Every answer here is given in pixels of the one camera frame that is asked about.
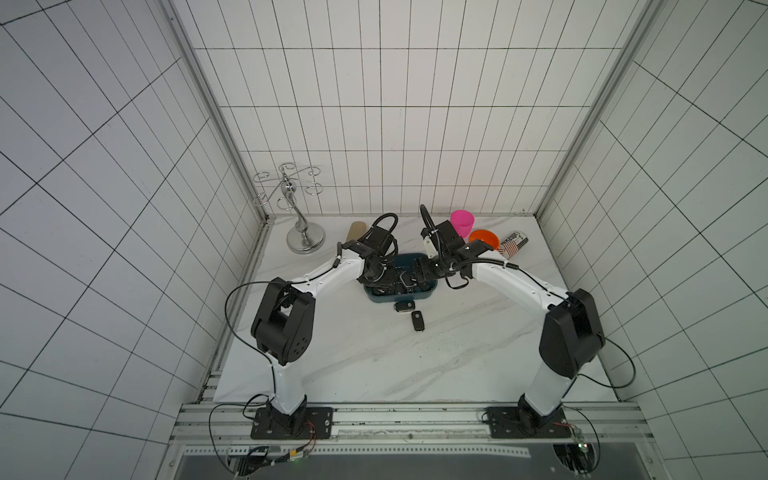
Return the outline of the black car key top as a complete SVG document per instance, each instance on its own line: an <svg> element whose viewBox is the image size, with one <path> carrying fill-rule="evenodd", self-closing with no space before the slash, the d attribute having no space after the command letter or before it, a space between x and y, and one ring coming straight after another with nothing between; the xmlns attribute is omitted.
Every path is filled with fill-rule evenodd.
<svg viewBox="0 0 768 480"><path fill-rule="evenodd" d="M403 300L394 304L394 309L398 313L413 312L416 310L413 300Z"/></svg>

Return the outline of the black car key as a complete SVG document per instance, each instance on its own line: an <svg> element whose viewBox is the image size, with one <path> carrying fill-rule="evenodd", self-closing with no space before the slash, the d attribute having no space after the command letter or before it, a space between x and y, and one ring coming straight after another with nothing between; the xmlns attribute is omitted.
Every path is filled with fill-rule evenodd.
<svg viewBox="0 0 768 480"><path fill-rule="evenodd" d="M411 320L413 328L416 332L422 332L425 330L424 316L421 311L413 311L411 313Z"/></svg>
<svg viewBox="0 0 768 480"><path fill-rule="evenodd" d="M394 304L394 309L398 313L413 312L416 310L413 300L403 300Z"/></svg>

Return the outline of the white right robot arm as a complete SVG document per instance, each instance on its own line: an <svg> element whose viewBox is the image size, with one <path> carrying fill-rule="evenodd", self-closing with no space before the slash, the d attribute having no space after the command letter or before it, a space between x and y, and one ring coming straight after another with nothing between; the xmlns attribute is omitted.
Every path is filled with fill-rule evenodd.
<svg viewBox="0 0 768 480"><path fill-rule="evenodd" d="M436 224L422 212L422 238L434 253L422 262L428 280L458 275L490 286L542 322L540 365L518 408L530 418L545 419L562 404L583 366L609 339L605 336L593 296L567 291L528 273L482 240L465 242L449 221Z"/></svg>

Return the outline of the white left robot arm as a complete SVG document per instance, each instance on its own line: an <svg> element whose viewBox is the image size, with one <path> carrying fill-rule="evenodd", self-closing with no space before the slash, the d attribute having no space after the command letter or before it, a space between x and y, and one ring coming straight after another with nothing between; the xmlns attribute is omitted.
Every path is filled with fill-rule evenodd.
<svg viewBox="0 0 768 480"><path fill-rule="evenodd" d="M371 227L361 238L339 243L332 259L317 269L293 280L276 277L266 283L250 333L272 363L273 410L294 416L306 404L302 374L292 365L312 340L321 295L353 281L372 284L383 279L396 253L392 232Z"/></svg>

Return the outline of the teal storage box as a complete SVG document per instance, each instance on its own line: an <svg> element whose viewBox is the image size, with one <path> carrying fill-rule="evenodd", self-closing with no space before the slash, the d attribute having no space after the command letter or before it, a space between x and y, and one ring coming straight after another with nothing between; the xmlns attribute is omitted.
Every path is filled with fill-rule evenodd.
<svg viewBox="0 0 768 480"><path fill-rule="evenodd" d="M374 303L396 303L421 300L431 296L437 288L437 282L416 280L416 267L421 259L427 259L427 255L424 253L398 254L387 265L383 284L363 286L368 298Z"/></svg>

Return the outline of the beige glasses case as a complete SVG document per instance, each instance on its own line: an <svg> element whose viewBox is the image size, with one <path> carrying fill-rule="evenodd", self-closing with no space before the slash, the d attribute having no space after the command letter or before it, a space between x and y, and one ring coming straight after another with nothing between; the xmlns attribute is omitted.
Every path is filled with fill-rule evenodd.
<svg viewBox="0 0 768 480"><path fill-rule="evenodd" d="M347 232L345 242L359 241L367 232L368 225L363 221L354 221Z"/></svg>

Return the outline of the pink plastic goblet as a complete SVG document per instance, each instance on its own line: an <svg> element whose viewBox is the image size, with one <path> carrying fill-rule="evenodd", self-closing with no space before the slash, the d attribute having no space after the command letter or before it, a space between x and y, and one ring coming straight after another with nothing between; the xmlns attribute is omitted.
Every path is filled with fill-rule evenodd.
<svg viewBox="0 0 768 480"><path fill-rule="evenodd" d="M474 227L475 216L467 210L455 210L450 215L450 223L459 237L468 238Z"/></svg>

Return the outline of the orange plastic bowl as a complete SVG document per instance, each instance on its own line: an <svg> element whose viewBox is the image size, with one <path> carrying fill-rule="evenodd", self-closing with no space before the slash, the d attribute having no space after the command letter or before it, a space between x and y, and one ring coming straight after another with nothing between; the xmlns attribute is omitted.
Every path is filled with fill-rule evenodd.
<svg viewBox="0 0 768 480"><path fill-rule="evenodd" d="M496 234L486 229L477 229L470 233L468 240L482 241L489 245L493 250L497 250L500 246L500 240Z"/></svg>

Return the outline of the striped drink can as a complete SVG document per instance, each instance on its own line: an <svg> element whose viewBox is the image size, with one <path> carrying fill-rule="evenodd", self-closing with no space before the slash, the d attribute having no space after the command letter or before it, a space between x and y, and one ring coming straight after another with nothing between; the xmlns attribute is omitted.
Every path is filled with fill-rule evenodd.
<svg viewBox="0 0 768 480"><path fill-rule="evenodd" d="M521 231L514 231L500 241L497 251L506 259L510 260L517 255L520 250L529 242L528 236Z"/></svg>

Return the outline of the silver metal cup stand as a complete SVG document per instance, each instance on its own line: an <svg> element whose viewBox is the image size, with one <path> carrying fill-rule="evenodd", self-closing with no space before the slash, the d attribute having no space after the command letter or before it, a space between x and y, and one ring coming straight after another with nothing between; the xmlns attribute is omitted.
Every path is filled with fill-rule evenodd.
<svg viewBox="0 0 768 480"><path fill-rule="evenodd" d="M325 230L307 218L298 202L300 197L318 197L324 191L317 180L321 172L318 166L285 162L277 167L275 176L268 171L256 171L251 177L257 187L255 202L259 206L274 202L278 210L295 215L294 226L286 234L287 246L295 254L313 253L326 239Z"/></svg>

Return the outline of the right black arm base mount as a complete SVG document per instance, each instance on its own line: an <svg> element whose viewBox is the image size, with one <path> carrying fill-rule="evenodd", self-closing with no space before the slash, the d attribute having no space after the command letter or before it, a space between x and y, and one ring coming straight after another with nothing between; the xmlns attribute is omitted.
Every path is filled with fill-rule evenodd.
<svg viewBox="0 0 768 480"><path fill-rule="evenodd" d="M515 406L487 407L480 417L489 426L494 439L561 440L572 437L572 430L563 423L562 403L547 415L540 415L521 396Z"/></svg>

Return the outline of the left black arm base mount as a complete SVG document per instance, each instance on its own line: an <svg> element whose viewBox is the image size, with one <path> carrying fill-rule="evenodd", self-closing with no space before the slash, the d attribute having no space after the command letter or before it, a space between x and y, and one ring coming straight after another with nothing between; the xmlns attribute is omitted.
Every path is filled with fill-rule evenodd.
<svg viewBox="0 0 768 480"><path fill-rule="evenodd" d="M255 412L250 437L253 440L325 440L331 437L334 409L309 406L304 399L292 414L284 414L271 404Z"/></svg>

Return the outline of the aluminium mounting rail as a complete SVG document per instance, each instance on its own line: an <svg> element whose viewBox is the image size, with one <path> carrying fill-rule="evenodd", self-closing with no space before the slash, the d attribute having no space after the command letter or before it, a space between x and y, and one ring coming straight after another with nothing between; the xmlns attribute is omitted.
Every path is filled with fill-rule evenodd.
<svg viewBox="0 0 768 480"><path fill-rule="evenodd" d="M310 455L490 453L524 456L527 445L645 444L650 428L632 403L565 405L538 433L524 434L510 404L325 403L304 433L276 435L253 420L254 408L212 403L182 407L170 443L184 453L242 456L266 446L273 455L303 446Z"/></svg>

